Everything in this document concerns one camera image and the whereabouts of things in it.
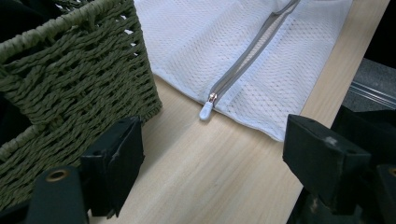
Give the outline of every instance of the green wicker basket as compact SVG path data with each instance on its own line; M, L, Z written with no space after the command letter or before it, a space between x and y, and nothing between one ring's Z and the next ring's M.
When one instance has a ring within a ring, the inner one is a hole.
M132 0L56 0L64 14L0 44L0 92L32 123L0 147L0 210L116 120L161 109ZM12 60L19 53L35 53Z

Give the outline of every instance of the wooden table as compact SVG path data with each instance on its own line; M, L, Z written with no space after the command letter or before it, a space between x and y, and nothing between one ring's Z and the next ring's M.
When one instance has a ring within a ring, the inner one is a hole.
M326 126L389 0L355 0L302 115ZM302 189L283 144L214 113L156 78L163 111L143 128L146 159L119 218L91 223L286 223Z

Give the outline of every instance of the zipper pull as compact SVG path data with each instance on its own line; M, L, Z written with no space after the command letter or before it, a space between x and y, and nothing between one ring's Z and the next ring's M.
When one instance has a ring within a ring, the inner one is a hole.
M209 98L207 99L204 107L202 108L201 112L199 113L200 120L207 120L210 117L210 112L213 109L213 103L215 102L218 96L215 93L210 93Z

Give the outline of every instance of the zipper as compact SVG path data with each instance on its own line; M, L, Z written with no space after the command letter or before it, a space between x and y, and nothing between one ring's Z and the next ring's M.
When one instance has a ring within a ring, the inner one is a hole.
M207 101L199 114L200 120L209 119L210 113L216 106L216 103L259 57L271 42L283 21L297 7L299 2L300 0L291 0L284 8L270 14L244 53L210 90Z

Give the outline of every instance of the white zipper pull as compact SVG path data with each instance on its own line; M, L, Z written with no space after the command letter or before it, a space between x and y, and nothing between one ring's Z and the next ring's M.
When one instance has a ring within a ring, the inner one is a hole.
M199 119L200 120L209 119L210 112L212 112L213 103L215 102L216 98L218 98L218 96L215 93L211 93L209 95L209 98L207 99L204 107L202 108L201 112L199 113Z

